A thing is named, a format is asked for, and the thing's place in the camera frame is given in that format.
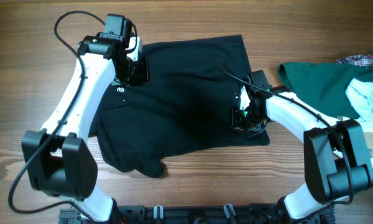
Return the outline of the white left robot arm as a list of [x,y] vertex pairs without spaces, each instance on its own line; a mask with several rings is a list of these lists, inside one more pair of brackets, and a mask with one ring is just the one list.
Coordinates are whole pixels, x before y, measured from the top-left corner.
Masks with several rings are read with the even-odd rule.
[[54,112],[40,131],[21,141],[31,187],[69,204],[84,223],[125,223],[117,202],[97,185],[98,166],[87,143],[100,101],[110,84],[123,87],[148,80],[139,36],[128,40],[85,37],[76,50],[75,70]]

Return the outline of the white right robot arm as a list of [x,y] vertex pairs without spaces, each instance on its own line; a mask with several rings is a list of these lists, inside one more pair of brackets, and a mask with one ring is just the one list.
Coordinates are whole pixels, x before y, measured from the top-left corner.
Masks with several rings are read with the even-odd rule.
[[315,221],[336,204],[349,204],[356,193],[373,188],[373,167],[361,124],[331,118],[285,88],[242,87],[235,96],[231,127],[259,134],[271,121],[302,143],[305,182],[267,212],[252,207],[255,220],[267,223]]

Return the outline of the black polo shirt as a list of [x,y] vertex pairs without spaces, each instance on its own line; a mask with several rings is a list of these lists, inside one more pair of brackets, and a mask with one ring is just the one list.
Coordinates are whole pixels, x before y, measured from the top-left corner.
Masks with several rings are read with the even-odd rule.
[[121,172],[164,175],[161,160],[227,146],[266,146],[266,132],[231,130],[240,79],[251,72],[241,35],[145,45],[150,80],[108,86],[89,135]]

